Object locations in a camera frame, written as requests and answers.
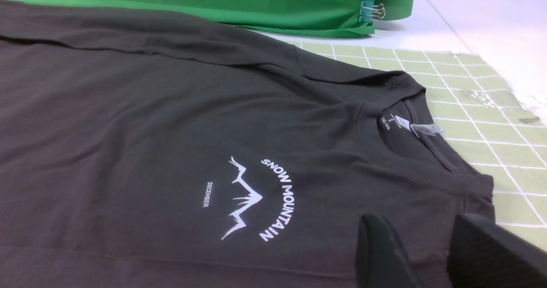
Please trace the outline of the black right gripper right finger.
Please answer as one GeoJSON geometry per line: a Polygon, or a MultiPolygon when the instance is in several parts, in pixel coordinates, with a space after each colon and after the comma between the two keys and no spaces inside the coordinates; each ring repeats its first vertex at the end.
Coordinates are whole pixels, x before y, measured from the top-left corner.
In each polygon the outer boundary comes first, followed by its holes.
{"type": "Polygon", "coordinates": [[[477,214],[456,217],[447,272],[454,288],[544,288],[545,251],[477,214]]]}

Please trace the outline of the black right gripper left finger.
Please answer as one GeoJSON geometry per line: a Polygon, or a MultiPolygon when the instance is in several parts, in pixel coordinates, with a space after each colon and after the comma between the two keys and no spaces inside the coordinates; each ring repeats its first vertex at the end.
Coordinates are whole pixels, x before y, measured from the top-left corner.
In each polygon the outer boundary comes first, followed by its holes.
{"type": "Polygon", "coordinates": [[[383,216],[359,219],[356,277],[358,288],[421,287],[398,233],[383,216]]]}

